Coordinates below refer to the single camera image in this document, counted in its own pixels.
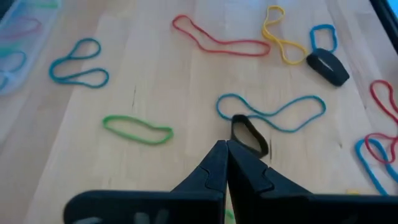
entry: clear plastic bin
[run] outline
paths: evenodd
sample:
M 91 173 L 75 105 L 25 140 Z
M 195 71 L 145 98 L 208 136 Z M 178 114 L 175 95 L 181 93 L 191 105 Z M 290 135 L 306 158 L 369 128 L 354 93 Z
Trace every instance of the clear plastic bin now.
M 0 95 L 18 89 L 39 56 L 61 0 L 16 0 L 0 21 Z

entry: wooden surface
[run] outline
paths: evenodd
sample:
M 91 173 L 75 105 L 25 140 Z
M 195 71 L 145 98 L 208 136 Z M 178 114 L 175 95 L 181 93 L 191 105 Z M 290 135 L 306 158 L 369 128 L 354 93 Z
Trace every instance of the wooden surface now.
M 351 74 L 343 87 L 333 88 L 305 63 L 283 64 L 275 44 L 264 58 L 210 55 L 170 26 L 177 14 L 188 14 L 219 39 L 262 40 L 261 25 L 271 4 L 286 9 L 286 18 L 271 32 L 309 50 L 309 30 L 334 24 L 335 55 Z M 50 63 L 84 37 L 98 39 L 103 53 L 57 71 L 104 67 L 111 74 L 109 84 L 99 90 L 55 84 L 47 73 Z M 317 37 L 319 46 L 331 47 L 327 32 Z M 288 53 L 291 59 L 301 54 L 293 48 Z M 0 98 L 0 223 L 61 223 L 65 203 L 89 189 L 172 189 L 216 140 L 229 138 L 230 124 L 215 111 L 217 97 L 227 92 L 242 94 L 266 111 L 302 95 L 323 98 L 326 114 L 295 134 L 253 121 L 272 145 L 272 158 L 264 162 L 312 192 L 376 194 L 353 145 L 373 131 L 396 134 L 368 86 L 384 78 L 397 87 L 397 68 L 397 54 L 367 0 L 65 1 L 26 84 Z M 98 81 L 98 76 L 88 79 Z M 378 92 L 385 101 L 386 91 Z M 225 101 L 222 109 L 245 111 L 234 100 Z M 317 111 L 319 106 L 308 101 L 274 121 L 294 127 Z M 101 127 L 107 114 L 172 126 L 175 137 L 156 147 L 122 139 Z M 382 166 L 373 159 L 369 163 L 387 191 L 396 194 Z

